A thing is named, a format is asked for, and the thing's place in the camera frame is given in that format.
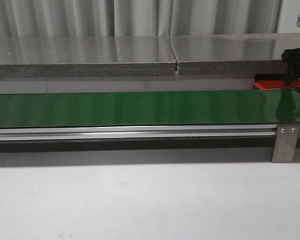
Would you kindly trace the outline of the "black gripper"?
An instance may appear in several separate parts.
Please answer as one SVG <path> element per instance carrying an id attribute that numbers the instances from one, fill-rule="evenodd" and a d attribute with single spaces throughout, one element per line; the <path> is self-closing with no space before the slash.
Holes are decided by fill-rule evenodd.
<path id="1" fill-rule="evenodd" d="M 300 78 L 300 47 L 294 49 L 285 49 L 281 59 L 286 63 L 286 71 L 283 77 L 285 86 Z"/>

